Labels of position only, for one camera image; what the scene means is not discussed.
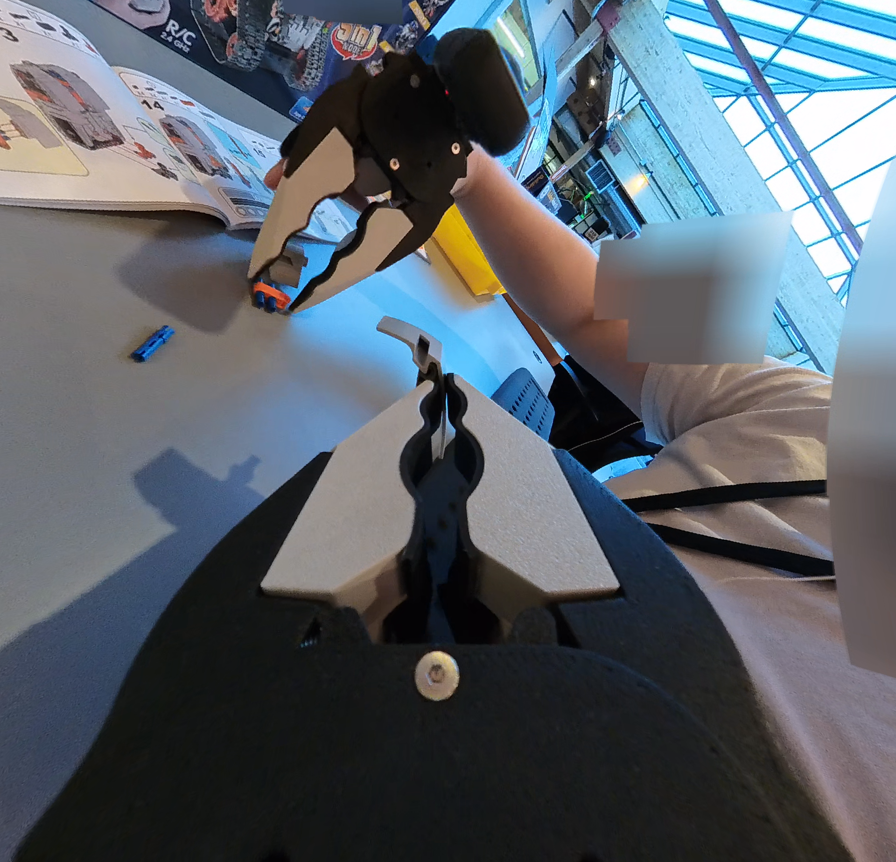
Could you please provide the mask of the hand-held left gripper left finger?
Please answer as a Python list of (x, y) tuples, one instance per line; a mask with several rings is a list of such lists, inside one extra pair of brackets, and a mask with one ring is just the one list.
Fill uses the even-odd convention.
[(382, 640), (409, 591), (400, 560), (420, 542), (416, 484), (439, 412), (440, 391), (425, 380), (333, 450), (261, 582), (265, 595), (352, 608)]

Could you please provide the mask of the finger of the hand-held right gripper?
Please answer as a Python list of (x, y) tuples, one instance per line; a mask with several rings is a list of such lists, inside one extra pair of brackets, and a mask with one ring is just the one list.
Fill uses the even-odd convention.
[(330, 132), (283, 175), (255, 242), (247, 273), (254, 280), (274, 263), (289, 239), (308, 226), (319, 202), (339, 196), (355, 180), (354, 151), (339, 129)]
[(333, 253), (328, 266), (309, 281), (288, 313), (312, 308), (416, 249), (414, 225), (405, 211), (387, 203), (371, 204), (361, 212), (353, 239)]

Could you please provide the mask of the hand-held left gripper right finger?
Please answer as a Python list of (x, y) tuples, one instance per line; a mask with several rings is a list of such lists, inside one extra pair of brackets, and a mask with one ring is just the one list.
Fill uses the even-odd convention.
[(549, 442), (459, 375), (447, 375), (454, 462), (469, 491), (445, 597), (471, 639), (511, 633), (531, 609), (616, 595), (620, 583)]

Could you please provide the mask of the grey curved panel piece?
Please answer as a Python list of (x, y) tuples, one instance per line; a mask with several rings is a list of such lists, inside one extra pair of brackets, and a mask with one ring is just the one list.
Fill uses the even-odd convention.
[(384, 316), (378, 322), (376, 329), (383, 334), (401, 341), (410, 348), (415, 366), (419, 369), (418, 385), (421, 381), (431, 381), (439, 392), (439, 431), (434, 435), (438, 439), (432, 439), (432, 451), (434, 459), (442, 459), (446, 445), (447, 434), (447, 408), (442, 373), (442, 342), (433, 335), (408, 322), (391, 316)]
[(290, 241), (280, 256), (268, 266), (267, 274), (273, 284), (299, 288), (303, 272), (308, 266), (305, 248)]

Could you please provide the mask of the person's right forearm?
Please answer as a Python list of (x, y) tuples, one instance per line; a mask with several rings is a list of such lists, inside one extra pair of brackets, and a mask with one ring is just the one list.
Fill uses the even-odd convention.
[(594, 318), (598, 258), (589, 245), (477, 145), (453, 196), (512, 300), (640, 416), (648, 366), (627, 360), (627, 321)]

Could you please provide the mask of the yellow parts bin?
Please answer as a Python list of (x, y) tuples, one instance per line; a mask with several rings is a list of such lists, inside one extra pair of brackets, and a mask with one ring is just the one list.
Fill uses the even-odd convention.
[(437, 249), (442, 254), (473, 296), (505, 293), (456, 205), (442, 216), (431, 239), (427, 241), (427, 249)]

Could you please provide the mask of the black bag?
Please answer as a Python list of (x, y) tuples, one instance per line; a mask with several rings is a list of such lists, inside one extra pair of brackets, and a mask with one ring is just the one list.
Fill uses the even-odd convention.
[(634, 457), (653, 457), (643, 422), (574, 358), (554, 366), (548, 398), (554, 407), (549, 442), (571, 454), (588, 471)]

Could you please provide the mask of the black perforated chair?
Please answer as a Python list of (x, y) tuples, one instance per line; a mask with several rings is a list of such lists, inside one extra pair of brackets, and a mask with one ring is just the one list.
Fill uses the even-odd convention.
[(491, 400), (532, 432), (550, 442), (554, 406), (525, 367), (513, 371), (491, 396)]

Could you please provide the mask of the large robot kit box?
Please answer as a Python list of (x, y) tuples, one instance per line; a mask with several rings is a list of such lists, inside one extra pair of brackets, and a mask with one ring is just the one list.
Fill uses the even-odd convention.
[(455, 1), (401, 0), (396, 19), (356, 24), (310, 0), (92, 0), (295, 122), (356, 67), (413, 52)]

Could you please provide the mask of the open instruction manual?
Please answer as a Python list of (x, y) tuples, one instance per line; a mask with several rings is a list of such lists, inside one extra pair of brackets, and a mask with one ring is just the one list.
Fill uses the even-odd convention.
[(257, 229), (279, 143), (151, 75), (109, 65), (72, 25), (1, 0), (1, 203), (189, 210)]

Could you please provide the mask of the loose blue pin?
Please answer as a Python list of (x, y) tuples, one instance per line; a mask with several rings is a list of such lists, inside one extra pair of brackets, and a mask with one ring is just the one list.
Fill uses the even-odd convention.
[(136, 363), (145, 363), (163, 348), (173, 337), (175, 330), (167, 325), (154, 330), (151, 335), (133, 350), (129, 358)]

